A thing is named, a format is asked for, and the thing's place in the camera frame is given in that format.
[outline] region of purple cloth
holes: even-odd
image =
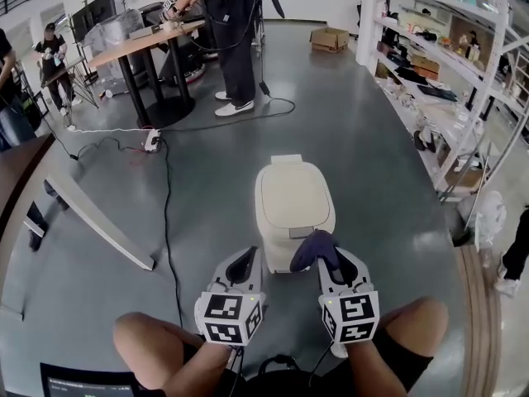
[[[338,269],[340,261],[336,254],[336,246],[338,246],[338,242],[329,232],[317,229],[305,238],[296,251],[292,262],[290,262],[290,271],[299,272],[307,269],[318,257],[323,258],[332,270]]]

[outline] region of power strip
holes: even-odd
[[[158,149],[160,148],[160,135],[161,130],[150,130],[149,135],[147,136],[147,140],[145,141],[145,151],[148,151],[149,153],[158,151]]]

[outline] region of black shirt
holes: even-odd
[[[12,50],[11,44],[7,41],[6,33],[3,29],[0,29],[0,68],[3,69],[4,62],[3,58],[9,54]],[[17,88],[15,87],[15,81],[13,81],[13,75],[10,74],[6,83],[0,89],[0,110],[7,106],[7,103],[11,103],[13,98],[17,95]]]
[[[51,54],[54,55],[64,44],[63,36],[53,37],[53,40],[43,40],[39,41],[35,47],[37,53],[45,53],[46,49],[51,49]],[[55,57],[52,57],[48,60],[42,60],[42,73],[44,74],[44,79],[51,78],[57,71],[64,68],[64,63],[60,62],[59,65],[55,64]]]

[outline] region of black and white marker cube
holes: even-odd
[[[198,329],[208,342],[247,346],[263,321],[262,294],[202,293]]]
[[[373,339],[379,325],[379,294],[323,295],[322,321],[332,339],[340,344]]]

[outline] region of gray floor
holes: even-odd
[[[255,225],[254,186],[272,155],[300,153],[325,175],[336,207],[336,238],[368,265],[386,312],[422,295],[450,309],[450,330],[412,395],[459,395],[464,358],[463,294],[454,253],[431,181],[409,135],[384,92],[350,52],[311,53],[310,26],[267,26],[266,78],[272,93],[291,98],[287,117],[245,122],[206,132],[166,132],[173,198],[170,240],[182,282],[184,323],[194,329],[193,304],[215,266],[243,247],[260,243]],[[178,127],[217,122],[213,92],[220,71],[210,66],[191,87],[195,111]],[[151,99],[151,92],[144,92]],[[288,107],[264,107],[255,114]],[[86,103],[75,115],[79,128],[135,127],[128,96],[107,101],[96,112]],[[144,132],[71,134],[72,152],[113,136],[140,146]],[[154,272],[140,270],[117,253],[71,211],[57,213],[44,193],[52,227],[41,250],[26,248],[26,232],[12,256],[4,303],[26,308],[19,323],[0,316],[2,371],[6,386],[41,395],[39,362],[97,371],[125,370],[112,345],[112,323],[142,311],[176,322],[173,280],[164,249],[163,207],[167,193],[163,155],[120,153],[106,142],[76,164],[58,146],[89,197],[127,235],[155,254]],[[303,369],[329,342],[317,310],[315,271],[267,276],[269,312],[247,349],[244,372],[255,373],[267,356],[295,356]],[[336,364],[329,356],[320,372]]]

